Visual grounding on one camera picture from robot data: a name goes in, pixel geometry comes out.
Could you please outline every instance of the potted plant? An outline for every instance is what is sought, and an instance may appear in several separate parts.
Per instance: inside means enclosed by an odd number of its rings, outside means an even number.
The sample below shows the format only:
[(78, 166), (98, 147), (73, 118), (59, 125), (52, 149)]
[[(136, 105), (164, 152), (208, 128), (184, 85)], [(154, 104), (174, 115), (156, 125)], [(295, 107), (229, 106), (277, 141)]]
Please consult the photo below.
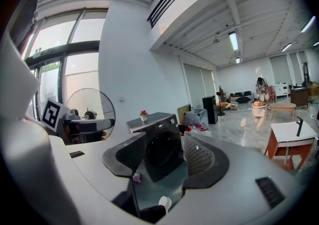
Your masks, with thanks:
[(142, 121), (146, 121), (146, 120), (148, 120), (148, 113), (144, 110), (144, 111), (141, 111), (141, 113), (140, 113), (140, 117), (141, 117), (141, 120)]

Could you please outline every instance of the bench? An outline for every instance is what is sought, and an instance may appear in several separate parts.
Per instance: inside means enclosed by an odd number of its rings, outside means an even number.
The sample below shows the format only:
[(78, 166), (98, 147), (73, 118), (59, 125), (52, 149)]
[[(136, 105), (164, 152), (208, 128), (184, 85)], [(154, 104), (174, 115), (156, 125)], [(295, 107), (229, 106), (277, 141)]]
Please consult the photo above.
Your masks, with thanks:
[(271, 108), (271, 119), (273, 119), (273, 112), (291, 112), (292, 118), (295, 117), (296, 105), (293, 103), (275, 103), (269, 104)]

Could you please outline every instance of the washing machine door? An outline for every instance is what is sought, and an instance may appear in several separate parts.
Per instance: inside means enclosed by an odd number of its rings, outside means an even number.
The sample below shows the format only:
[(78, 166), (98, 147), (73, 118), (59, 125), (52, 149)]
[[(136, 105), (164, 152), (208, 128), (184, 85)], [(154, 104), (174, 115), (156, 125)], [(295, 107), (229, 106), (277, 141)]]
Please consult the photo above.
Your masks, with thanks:
[(146, 148), (148, 162), (156, 168), (169, 166), (181, 152), (179, 135), (164, 131), (155, 136)]

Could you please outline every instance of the red flowers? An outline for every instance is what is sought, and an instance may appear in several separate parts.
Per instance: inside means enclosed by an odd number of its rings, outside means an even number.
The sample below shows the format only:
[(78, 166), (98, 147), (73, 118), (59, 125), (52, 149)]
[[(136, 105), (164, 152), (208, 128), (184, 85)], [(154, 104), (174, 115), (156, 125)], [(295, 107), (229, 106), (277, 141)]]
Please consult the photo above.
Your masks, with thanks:
[(148, 116), (149, 114), (144, 110), (144, 111), (141, 111), (140, 113), (140, 116)]

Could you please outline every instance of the white cabinet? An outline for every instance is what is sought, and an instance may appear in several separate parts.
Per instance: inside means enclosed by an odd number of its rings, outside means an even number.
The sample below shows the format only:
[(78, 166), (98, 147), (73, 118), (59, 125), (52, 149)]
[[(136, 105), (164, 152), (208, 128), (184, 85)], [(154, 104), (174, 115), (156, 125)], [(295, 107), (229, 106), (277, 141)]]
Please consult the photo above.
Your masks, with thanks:
[(288, 87), (288, 84), (275, 84), (273, 85), (273, 88), (275, 90), (275, 96), (276, 96), (276, 101), (278, 96), (287, 96), (290, 92), (290, 89)]

